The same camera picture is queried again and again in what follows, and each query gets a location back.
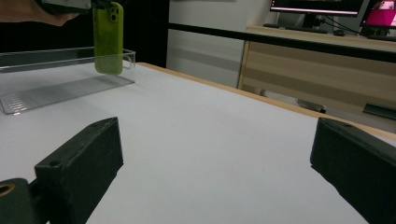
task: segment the green smartphone case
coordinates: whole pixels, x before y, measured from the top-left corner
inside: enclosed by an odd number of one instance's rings
[[[93,46],[95,69],[107,75],[122,72],[123,8],[112,2],[105,9],[94,8]]]

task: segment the white table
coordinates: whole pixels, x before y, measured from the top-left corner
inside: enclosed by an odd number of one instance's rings
[[[0,179],[34,180],[53,150],[118,117],[124,165],[88,223],[366,223],[310,167],[316,118],[224,89],[139,64],[135,84],[2,115]]]

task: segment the clear plastic tray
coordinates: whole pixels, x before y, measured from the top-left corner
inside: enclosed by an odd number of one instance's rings
[[[7,115],[134,83],[133,51],[94,57],[93,48],[0,54],[0,109]],[[95,62],[122,58],[117,75],[100,73]]]

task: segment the computer monitor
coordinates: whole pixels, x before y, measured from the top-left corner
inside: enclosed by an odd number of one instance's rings
[[[361,19],[362,27],[396,29],[396,0],[370,0]]]
[[[317,15],[358,17],[363,0],[272,0],[270,11],[305,14],[303,27],[312,28]]]

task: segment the dark background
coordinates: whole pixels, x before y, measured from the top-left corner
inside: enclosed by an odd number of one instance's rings
[[[124,48],[136,61],[166,66],[169,1],[129,0],[124,7]],[[62,27],[39,22],[0,22],[0,52],[70,49],[93,46],[92,14]]]

